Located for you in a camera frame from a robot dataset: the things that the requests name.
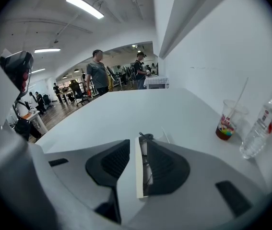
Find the black office chair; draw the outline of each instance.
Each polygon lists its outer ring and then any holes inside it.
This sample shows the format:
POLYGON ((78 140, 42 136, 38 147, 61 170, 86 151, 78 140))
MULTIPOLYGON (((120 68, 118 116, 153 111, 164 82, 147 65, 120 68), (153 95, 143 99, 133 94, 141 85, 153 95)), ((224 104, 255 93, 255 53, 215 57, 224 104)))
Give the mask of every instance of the black office chair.
POLYGON ((74 93, 76 106, 78 106, 79 103, 83 105, 85 101, 90 102, 89 97, 85 96, 85 93, 83 93, 82 90, 80 89, 78 82, 75 81, 71 83, 69 86, 74 93))
POLYGON ((51 103, 51 101, 50 101, 48 95, 46 95, 46 94, 43 95, 43 101, 44 101, 44 104, 47 105, 47 109, 48 109, 49 107, 51 107, 51 106, 54 106, 54 105, 51 103))

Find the fluorescent light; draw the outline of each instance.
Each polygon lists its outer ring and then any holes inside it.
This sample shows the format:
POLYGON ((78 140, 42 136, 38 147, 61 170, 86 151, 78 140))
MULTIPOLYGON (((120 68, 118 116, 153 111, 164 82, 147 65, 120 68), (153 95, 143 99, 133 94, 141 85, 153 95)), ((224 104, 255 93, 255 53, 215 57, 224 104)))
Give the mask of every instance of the fluorescent light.
POLYGON ((43 52, 58 52, 59 48, 45 48, 45 49, 36 49, 35 53, 43 53, 43 52))
POLYGON ((35 73, 35 72, 38 72, 38 71, 44 71, 44 70, 45 70, 45 68, 39 69, 39 70, 36 70, 36 71, 32 71, 31 73, 35 73))
POLYGON ((78 8, 81 8, 81 9, 87 11, 88 13, 95 16, 97 19, 101 19, 104 17, 103 14, 101 14, 98 10, 96 10, 95 8, 93 8, 91 5, 89 5, 88 3, 86 3, 83 0, 67 0, 67 2, 77 6, 78 8))

